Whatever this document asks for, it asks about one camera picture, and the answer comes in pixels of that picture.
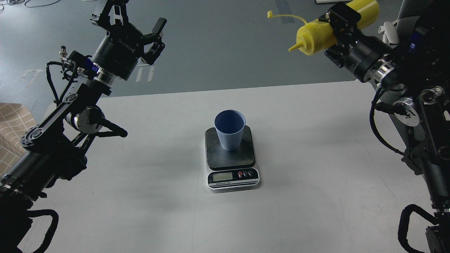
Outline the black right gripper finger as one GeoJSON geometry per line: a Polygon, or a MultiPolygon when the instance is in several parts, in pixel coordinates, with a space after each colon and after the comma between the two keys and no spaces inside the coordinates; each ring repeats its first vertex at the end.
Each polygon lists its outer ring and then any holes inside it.
{"type": "Polygon", "coordinates": [[[360,35],[357,23],[361,14],[345,3],[338,2],[318,17],[318,21],[328,24],[331,32],[326,31],[325,46],[356,46],[360,35]]]}

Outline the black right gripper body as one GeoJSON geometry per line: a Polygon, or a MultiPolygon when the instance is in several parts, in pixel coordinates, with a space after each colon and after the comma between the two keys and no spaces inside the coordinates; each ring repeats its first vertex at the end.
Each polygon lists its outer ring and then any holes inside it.
{"type": "Polygon", "coordinates": [[[347,69],[361,82],[373,78],[375,64],[391,48],[374,36],[362,33],[339,35],[336,44],[324,52],[336,66],[347,69]]]}

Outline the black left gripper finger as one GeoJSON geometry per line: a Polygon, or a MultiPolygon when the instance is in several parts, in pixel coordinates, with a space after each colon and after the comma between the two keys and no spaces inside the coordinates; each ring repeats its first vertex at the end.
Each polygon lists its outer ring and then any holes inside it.
{"type": "Polygon", "coordinates": [[[162,42],[162,32],[167,24],[167,19],[159,18],[152,32],[142,36],[142,53],[140,59],[144,64],[153,65],[165,48],[162,42]]]}
{"type": "Polygon", "coordinates": [[[128,0],[100,0],[91,15],[91,23],[106,30],[107,35],[129,35],[128,3],[128,0]]]}

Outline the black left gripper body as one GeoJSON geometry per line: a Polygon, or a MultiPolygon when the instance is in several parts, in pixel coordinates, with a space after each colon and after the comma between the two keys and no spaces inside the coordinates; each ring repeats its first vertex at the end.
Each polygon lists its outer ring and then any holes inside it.
{"type": "Polygon", "coordinates": [[[128,80],[148,44],[139,30],[109,31],[91,60],[116,77],[128,80]]]}

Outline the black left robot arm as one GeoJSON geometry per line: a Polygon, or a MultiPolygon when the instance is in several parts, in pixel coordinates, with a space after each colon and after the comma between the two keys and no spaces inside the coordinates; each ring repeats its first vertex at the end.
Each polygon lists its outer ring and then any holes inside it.
{"type": "Polygon", "coordinates": [[[143,34],[127,16],[127,0],[101,0],[92,14],[106,36],[92,56],[60,50],[60,61],[46,64],[46,76],[56,109],[19,140],[24,155],[1,176],[1,252],[19,253],[19,243],[33,218],[51,217],[36,253],[45,252],[58,226],[58,213],[32,210],[47,197],[44,190],[58,179],[71,180],[87,165],[86,153],[96,137],[127,137],[126,130],[107,120],[97,102],[111,94],[114,80],[128,80],[139,60],[153,65],[165,48],[159,18],[151,33],[143,34]]]}

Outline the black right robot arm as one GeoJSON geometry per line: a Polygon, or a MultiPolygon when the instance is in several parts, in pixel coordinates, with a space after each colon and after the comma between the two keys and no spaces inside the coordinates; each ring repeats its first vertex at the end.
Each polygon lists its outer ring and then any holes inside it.
{"type": "Polygon", "coordinates": [[[378,140],[403,156],[402,161],[422,175],[434,214],[418,205],[406,206],[400,216],[398,241],[408,253],[416,253],[407,240],[413,212],[432,226],[425,235],[431,253],[449,252],[449,1],[411,1],[408,12],[416,17],[408,38],[390,48],[357,27],[361,11],[337,3],[318,21],[331,27],[336,37],[326,56],[346,68],[358,80],[379,85],[370,109],[370,125],[378,140]],[[374,123],[374,112],[397,117],[406,149],[393,148],[374,123]]]}

